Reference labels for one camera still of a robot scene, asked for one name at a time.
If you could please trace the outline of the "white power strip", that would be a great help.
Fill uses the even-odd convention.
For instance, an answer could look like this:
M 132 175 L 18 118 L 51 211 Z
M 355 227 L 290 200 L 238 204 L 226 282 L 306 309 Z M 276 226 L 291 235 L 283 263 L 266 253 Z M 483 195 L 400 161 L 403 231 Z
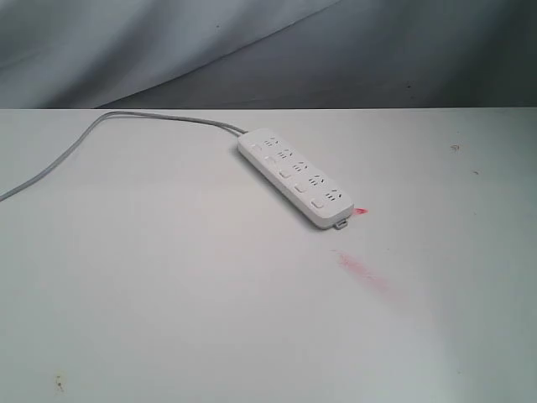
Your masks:
M 354 212 L 351 197 L 325 172 L 275 132 L 241 135 L 237 149 L 279 192 L 320 229 L 341 229 Z

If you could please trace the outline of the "grey backdrop cloth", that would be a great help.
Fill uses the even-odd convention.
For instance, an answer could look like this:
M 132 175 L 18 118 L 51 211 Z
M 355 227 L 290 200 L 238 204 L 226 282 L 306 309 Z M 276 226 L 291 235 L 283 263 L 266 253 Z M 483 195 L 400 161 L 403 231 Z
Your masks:
M 4 1 L 4 108 L 531 107 L 533 1 Z

